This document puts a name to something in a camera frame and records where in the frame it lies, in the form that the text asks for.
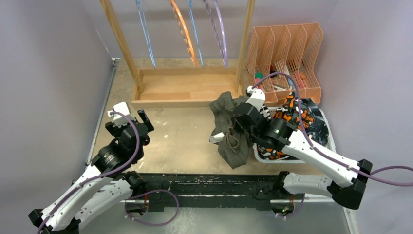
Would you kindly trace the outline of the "orange hanger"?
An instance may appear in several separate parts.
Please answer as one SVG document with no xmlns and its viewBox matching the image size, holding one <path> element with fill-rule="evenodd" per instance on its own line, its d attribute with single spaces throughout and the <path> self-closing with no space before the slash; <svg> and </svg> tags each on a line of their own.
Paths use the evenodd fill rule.
<svg viewBox="0 0 413 234">
<path fill-rule="evenodd" d="M 183 37 L 183 41 L 184 41 L 184 44 L 186 46 L 189 57 L 192 61 L 193 66 L 197 67 L 196 56 L 195 56 L 195 53 L 194 53 L 192 41 L 191 41 L 191 38 L 190 38 L 190 35 L 189 35 L 189 32 L 188 32 L 186 22 L 183 18 L 183 15 L 182 15 L 176 1 L 175 0 L 170 0 L 170 4 L 171 4 L 171 7 L 172 7 L 172 11 L 174 13 L 175 19 L 177 21 L 178 27 L 180 29 L 181 35 Z"/>
</svg>

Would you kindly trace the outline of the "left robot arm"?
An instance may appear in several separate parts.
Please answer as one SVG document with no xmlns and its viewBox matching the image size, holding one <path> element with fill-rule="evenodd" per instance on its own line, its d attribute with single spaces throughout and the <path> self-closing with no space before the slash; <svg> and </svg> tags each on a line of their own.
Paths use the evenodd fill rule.
<svg viewBox="0 0 413 234">
<path fill-rule="evenodd" d="M 106 123 L 114 139 L 92 159 L 84 173 L 55 202 L 44 209 L 34 209 L 29 219 L 39 234 L 77 234 L 93 219 L 121 200 L 140 199 L 145 186 L 137 173 L 124 170 L 144 156 L 143 147 L 150 142 L 154 130 L 143 109 L 138 110 L 142 121 L 128 109 L 114 108 Z"/>
</svg>

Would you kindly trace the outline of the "lavender wavy hanger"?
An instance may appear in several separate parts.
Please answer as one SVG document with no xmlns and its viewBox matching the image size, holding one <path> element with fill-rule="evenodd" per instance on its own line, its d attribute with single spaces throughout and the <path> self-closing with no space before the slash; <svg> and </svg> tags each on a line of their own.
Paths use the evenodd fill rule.
<svg viewBox="0 0 413 234">
<path fill-rule="evenodd" d="M 223 17 L 222 17 L 222 13 L 218 5 L 218 1 L 217 0 L 213 1 L 213 4 L 215 6 L 215 11 L 218 17 L 218 25 L 214 20 L 214 16 L 212 14 L 212 10 L 211 10 L 211 7 L 209 6 L 208 1 L 203 0 L 203 3 L 205 5 L 207 14 L 210 17 L 210 22 L 214 30 L 215 38 L 217 39 L 217 44 L 218 44 L 220 55 L 223 60 L 224 67 L 227 69 L 228 68 L 228 52 L 227 52 L 226 35 L 225 35 Z"/>
</svg>

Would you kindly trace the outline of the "dark shark print shorts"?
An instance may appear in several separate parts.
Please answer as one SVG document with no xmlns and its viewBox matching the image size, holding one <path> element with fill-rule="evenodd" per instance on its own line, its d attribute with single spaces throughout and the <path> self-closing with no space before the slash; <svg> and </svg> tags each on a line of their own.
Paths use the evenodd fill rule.
<svg viewBox="0 0 413 234">
<path fill-rule="evenodd" d="M 329 130 L 320 108 L 311 99 L 302 99 L 302 121 L 306 133 L 312 140 L 322 146 L 328 143 Z"/>
</svg>

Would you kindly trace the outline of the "light blue wire hanger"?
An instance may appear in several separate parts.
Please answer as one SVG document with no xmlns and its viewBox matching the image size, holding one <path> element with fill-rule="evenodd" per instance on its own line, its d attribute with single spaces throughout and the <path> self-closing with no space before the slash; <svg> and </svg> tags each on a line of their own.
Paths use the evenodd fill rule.
<svg viewBox="0 0 413 234">
<path fill-rule="evenodd" d="M 140 18 L 140 22 L 141 22 L 142 30 L 144 33 L 145 41 L 147 44 L 147 48 L 149 51 L 149 56 L 150 56 L 153 67 L 156 68 L 156 62 L 155 62 L 155 58 L 153 55 L 153 50 L 152 50 L 151 40 L 149 36 L 148 25 L 147 25 L 147 20 L 145 16 L 143 2 L 141 0 L 135 0 L 135 4 L 136 4 L 136 8 L 137 8 L 138 15 Z"/>
</svg>

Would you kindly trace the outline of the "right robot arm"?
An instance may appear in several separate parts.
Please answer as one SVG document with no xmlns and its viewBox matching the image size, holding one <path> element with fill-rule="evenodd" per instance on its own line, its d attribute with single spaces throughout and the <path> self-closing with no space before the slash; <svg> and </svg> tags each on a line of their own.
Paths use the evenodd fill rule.
<svg viewBox="0 0 413 234">
<path fill-rule="evenodd" d="M 279 173 L 274 194 L 286 198 L 290 194 L 315 194 L 330 197 L 337 204 L 357 210 L 363 199 L 372 162 L 356 161 L 337 154 L 309 139 L 308 135 L 282 118 L 268 120 L 250 103 L 241 103 L 233 111 L 237 125 L 248 133 L 248 138 L 262 146 L 319 169 L 322 175 Z"/>
</svg>

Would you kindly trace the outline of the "orange camouflage shorts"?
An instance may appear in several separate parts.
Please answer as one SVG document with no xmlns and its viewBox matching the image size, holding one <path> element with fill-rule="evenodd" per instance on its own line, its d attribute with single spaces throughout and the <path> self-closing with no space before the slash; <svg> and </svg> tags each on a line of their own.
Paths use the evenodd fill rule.
<svg viewBox="0 0 413 234">
<path fill-rule="evenodd" d="M 264 104 L 260 109 L 260 113 L 267 119 L 271 118 L 282 118 L 285 119 L 287 122 L 292 123 L 297 126 L 298 129 L 301 129 L 300 121 L 299 121 L 299 113 L 298 113 L 298 100 L 294 92 L 291 92 L 281 107 L 278 107 L 275 110 L 274 114 L 270 113 L 270 109 Z M 261 158 L 263 159 L 270 159 L 270 160 L 277 160 L 284 158 L 286 156 L 290 156 L 288 154 L 265 148 L 262 146 L 257 146 L 257 150 Z"/>
</svg>

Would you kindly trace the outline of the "olive green shorts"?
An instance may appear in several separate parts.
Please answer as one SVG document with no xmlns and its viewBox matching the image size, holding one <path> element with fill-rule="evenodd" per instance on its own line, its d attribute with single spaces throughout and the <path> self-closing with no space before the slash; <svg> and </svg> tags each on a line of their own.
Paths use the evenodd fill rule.
<svg viewBox="0 0 413 234">
<path fill-rule="evenodd" d="M 220 142 L 216 142 L 216 145 L 218 145 L 219 155 L 232 169 L 247 164 L 250 148 L 253 146 L 246 131 L 236 130 L 236 122 L 232 118 L 235 108 L 247 100 L 248 97 L 243 95 L 233 98 L 231 92 L 226 91 L 209 104 L 215 124 L 210 136 L 220 133 L 224 135 Z"/>
</svg>

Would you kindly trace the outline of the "white plastic basket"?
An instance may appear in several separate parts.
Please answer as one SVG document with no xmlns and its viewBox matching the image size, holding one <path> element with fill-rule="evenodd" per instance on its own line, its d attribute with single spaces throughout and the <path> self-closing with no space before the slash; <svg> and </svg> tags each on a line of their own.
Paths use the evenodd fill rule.
<svg viewBox="0 0 413 234">
<path fill-rule="evenodd" d="M 331 151 L 336 151 L 336 146 L 333 140 L 333 136 L 331 134 L 330 126 L 328 120 L 320 108 L 316 107 L 312 109 L 316 116 L 316 126 L 320 130 L 320 134 L 318 138 L 312 136 L 312 139 L 316 141 L 318 144 L 323 145 L 327 149 Z M 254 157 L 258 162 L 261 163 L 270 163 L 270 164 L 302 164 L 304 163 L 302 160 L 293 158 L 292 156 L 286 156 L 281 159 L 277 160 L 270 160 L 268 158 L 263 159 L 261 158 L 259 151 L 257 150 L 257 145 L 254 144 L 253 147 Z"/>
</svg>

